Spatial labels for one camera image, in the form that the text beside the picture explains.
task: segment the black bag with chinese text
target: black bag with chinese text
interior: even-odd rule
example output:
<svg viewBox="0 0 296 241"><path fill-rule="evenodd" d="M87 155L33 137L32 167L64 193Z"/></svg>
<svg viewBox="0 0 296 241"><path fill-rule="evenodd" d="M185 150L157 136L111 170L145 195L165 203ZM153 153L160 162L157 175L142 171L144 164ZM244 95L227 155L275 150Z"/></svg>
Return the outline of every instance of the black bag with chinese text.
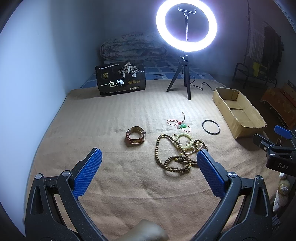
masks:
<svg viewBox="0 0 296 241"><path fill-rule="evenodd" d="M120 62L96 66L96 81L101 95L146 89L143 63Z"/></svg>

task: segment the gold logo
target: gold logo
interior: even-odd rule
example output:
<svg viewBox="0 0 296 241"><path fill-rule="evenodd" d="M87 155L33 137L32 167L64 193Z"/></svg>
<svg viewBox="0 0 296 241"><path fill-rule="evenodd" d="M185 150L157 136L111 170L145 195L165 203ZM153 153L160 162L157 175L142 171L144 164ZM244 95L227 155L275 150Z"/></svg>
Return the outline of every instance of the gold logo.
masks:
<svg viewBox="0 0 296 241"><path fill-rule="evenodd" d="M104 73L104 74L103 74L103 79L108 79L108 78L109 78L108 73Z"/></svg>

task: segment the black bangle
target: black bangle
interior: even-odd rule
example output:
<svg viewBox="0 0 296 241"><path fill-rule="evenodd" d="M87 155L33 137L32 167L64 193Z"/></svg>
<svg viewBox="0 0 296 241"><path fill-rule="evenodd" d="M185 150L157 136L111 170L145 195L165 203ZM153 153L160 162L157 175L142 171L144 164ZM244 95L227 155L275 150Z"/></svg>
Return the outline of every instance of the black bangle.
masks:
<svg viewBox="0 0 296 241"><path fill-rule="evenodd" d="M219 131L217 132L217 133L212 133L212 132L209 132L209 131L207 131L206 129L205 129L205 127L204 127L204 123L206 123L206 122L213 122L214 124L216 124L217 126L218 126L218 128L219 128ZM220 126L216 123L216 122L214 122L213 120L205 120L203 123L202 123L202 128L204 129L204 131L206 132L206 133L208 133L208 134L211 134L211 135L218 135L220 132L221 132L221 128L220 128Z"/></svg>

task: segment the black tripod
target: black tripod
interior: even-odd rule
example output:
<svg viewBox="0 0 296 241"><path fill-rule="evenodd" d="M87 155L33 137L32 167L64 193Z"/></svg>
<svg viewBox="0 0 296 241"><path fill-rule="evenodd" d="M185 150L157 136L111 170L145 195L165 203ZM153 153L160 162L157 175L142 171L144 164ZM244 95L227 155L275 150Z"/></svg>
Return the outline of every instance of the black tripod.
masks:
<svg viewBox="0 0 296 241"><path fill-rule="evenodd" d="M189 10L184 10L180 9L179 6L179 11L184 12L185 16L185 22L186 22L186 42L188 42L188 17L190 13L196 14L196 9L194 11L189 11ZM180 74L181 70L184 68L184 86L187 87L187 96L188 99L191 100L191 89L190 89L190 72L189 72L189 67L188 67L188 55L185 54L184 57L182 58L182 62L180 63L179 68L177 69L177 72L175 73L175 76L172 79L172 82L170 83L167 92L170 91L172 88L175 80L177 79L178 75Z"/></svg>

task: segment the brown watch strap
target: brown watch strap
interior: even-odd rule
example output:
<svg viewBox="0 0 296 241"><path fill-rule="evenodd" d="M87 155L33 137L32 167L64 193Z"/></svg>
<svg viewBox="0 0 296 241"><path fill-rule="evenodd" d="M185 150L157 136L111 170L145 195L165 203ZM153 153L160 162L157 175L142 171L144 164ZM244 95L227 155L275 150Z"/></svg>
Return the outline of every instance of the brown watch strap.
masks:
<svg viewBox="0 0 296 241"><path fill-rule="evenodd" d="M141 132L141 137L138 139L132 139L130 134L133 132ZM146 131L139 126L134 126L126 132L126 138L131 144L142 144L145 141Z"/></svg>

